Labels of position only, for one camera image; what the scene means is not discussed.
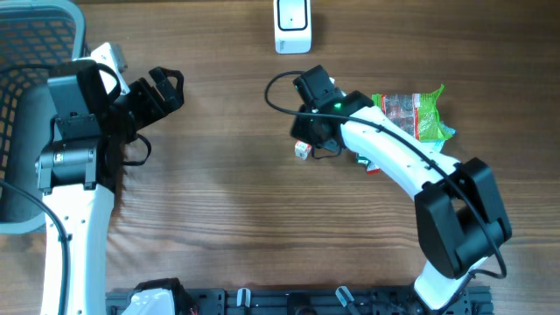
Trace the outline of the teal white tissue pack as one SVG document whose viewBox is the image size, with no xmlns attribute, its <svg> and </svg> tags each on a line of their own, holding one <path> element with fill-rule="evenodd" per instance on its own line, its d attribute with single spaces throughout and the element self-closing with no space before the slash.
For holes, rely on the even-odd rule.
<svg viewBox="0 0 560 315">
<path fill-rule="evenodd" d="M 450 139 L 456 133 L 455 129 L 446 126 L 444 122 L 440 123 L 440 128 L 448 136 L 448 139 Z M 437 140 L 432 144 L 432 149 L 434 151 L 441 152 L 444 145 L 445 145 L 445 140 Z"/>
</svg>

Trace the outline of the red tissue packet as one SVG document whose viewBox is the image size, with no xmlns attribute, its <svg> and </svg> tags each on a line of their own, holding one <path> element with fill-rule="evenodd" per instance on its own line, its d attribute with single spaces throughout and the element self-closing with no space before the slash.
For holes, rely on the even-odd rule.
<svg viewBox="0 0 560 315">
<path fill-rule="evenodd" d="M 294 152 L 298 158 L 306 160 L 312 152 L 312 146 L 308 143 L 297 141 L 295 143 Z"/>
</svg>

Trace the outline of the red stick sachet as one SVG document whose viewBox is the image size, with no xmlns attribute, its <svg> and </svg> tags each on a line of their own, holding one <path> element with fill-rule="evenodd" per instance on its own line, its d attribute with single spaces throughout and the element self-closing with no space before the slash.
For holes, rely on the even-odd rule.
<svg viewBox="0 0 560 315">
<path fill-rule="evenodd" d="M 366 171 L 367 174 L 375 174 L 375 173 L 380 173 L 381 169 L 373 162 L 368 162 Z"/>
</svg>

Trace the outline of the green snack bag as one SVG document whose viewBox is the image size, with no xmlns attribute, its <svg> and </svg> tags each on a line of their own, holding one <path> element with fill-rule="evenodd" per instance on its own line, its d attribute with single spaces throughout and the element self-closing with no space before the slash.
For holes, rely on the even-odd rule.
<svg viewBox="0 0 560 315">
<path fill-rule="evenodd" d="M 437 102 L 444 89 L 441 84 L 430 93 L 373 94 L 371 98 L 393 124 L 420 142 L 447 141 L 455 131 L 440 120 Z"/>
</svg>

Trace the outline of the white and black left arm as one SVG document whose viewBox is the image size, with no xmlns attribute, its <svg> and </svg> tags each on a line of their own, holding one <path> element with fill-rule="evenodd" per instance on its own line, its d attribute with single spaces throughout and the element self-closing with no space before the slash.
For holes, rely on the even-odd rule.
<svg viewBox="0 0 560 315">
<path fill-rule="evenodd" d="M 41 313 L 103 314 L 109 219 L 123 146 L 143 141 L 140 129 L 180 109 L 184 76 L 157 66 L 152 82 L 124 86 L 112 66 L 92 59 L 60 64 L 47 87 L 56 115 L 52 138 L 36 161 L 46 252 Z"/>
</svg>

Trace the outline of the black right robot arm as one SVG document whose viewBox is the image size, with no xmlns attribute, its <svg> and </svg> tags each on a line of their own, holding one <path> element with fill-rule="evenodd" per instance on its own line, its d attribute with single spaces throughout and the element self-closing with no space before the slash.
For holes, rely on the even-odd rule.
<svg viewBox="0 0 560 315">
<path fill-rule="evenodd" d="M 303 103 L 293 114 L 291 136 L 366 158 L 414 202 L 426 264 L 403 303 L 373 305 L 409 314 L 443 314 L 453 305 L 478 312 L 479 305 L 465 300 L 466 286 L 478 275 L 506 276 L 500 247 L 513 233 L 491 168 L 476 157 L 461 163 L 429 149 L 391 122 L 379 101 L 341 91 L 322 66 L 295 75 Z"/>
</svg>

